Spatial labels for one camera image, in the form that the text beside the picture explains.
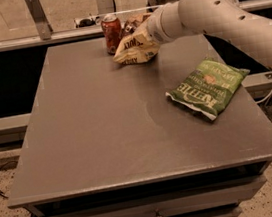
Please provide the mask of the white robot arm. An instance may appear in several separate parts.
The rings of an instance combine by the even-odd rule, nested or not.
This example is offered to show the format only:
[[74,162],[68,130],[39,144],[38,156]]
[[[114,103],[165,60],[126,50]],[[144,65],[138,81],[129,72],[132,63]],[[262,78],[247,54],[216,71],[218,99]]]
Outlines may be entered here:
[[272,19],[239,7],[238,0],[179,0],[158,7],[147,20],[158,44],[190,33],[220,38],[272,68]]

